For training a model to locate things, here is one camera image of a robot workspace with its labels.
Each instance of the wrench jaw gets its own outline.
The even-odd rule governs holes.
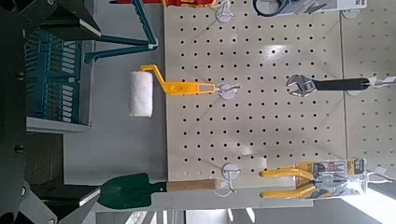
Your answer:
[[[314,91],[317,91],[317,87],[312,79],[307,78],[303,75],[294,75],[286,82],[286,86],[292,85],[297,86],[297,90],[290,91],[289,94],[293,96],[306,97]]]

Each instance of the blue plastic crate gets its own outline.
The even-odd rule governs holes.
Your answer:
[[[78,123],[81,41],[37,31],[25,45],[29,116]]]

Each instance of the paint roller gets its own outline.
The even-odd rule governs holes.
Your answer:
[[[200,82],[165,82],[157,65],[142,65],[141,71],[131,73],[131,99],[129,116],[147,117],[152,115],[152,74],[160,82],[163,91],[168,95],[195,95],[214,93],[217,87],[213,83]]]

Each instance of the wooden trowel handle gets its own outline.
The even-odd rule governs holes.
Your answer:
[[[171,191],[217,189],[219,181],[217,179],[171,181],[167,183],[166,189]]]

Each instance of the metal bracket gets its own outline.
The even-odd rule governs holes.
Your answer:
[[[110,49],[110,50],[102,50],[102,51],[86,53],[84,60],[85,63],[90,63],[92,61],[96,61],[101,58],[109,58],[109,57],[121,56],[126,54],[152,51],[158,48],[159,42],[149,24],[149,18],[146,16],[146,12],[143,7],[142,0],[134,0],[132,1],[132,4],[134,5],[136,14],[139,16],[140,22],[143,24],[143,31],[145,32],[145,35],[148,40],[138,40],[138,39],[122,38],[111,35],[102,35],[101,38],[97,41],[132,45],[134,47],[123,48],[123,49]]]

